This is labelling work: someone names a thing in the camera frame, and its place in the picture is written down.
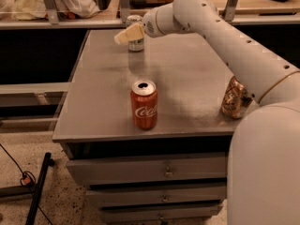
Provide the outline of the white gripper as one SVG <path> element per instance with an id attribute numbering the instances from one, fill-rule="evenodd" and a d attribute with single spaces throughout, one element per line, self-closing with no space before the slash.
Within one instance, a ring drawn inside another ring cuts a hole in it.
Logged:
<path id="1" fill-rule="evenodd" d="M 117 44 L 126 44 L 144 38 L 145 33 L 151 38 L 163 37 L 169 34 L 179 33 L 181 24 L 173 16 L 173 4 L 154 7 L 146 12 L 142 18 L 142 24 L 134 24 L 122 30 L 114 36 Z"/>

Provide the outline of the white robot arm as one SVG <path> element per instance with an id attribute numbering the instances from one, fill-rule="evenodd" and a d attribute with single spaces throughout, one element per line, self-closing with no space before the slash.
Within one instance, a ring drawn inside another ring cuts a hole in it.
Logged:
<path id="1" fill-rule="evenodd" d="M 228 225 L 300 225 L 300 69 L 218 16 L 207 0 L 173 0 L 115 36 L 119 44 L 202 36 L 258 104 L 232 136 Z"/>

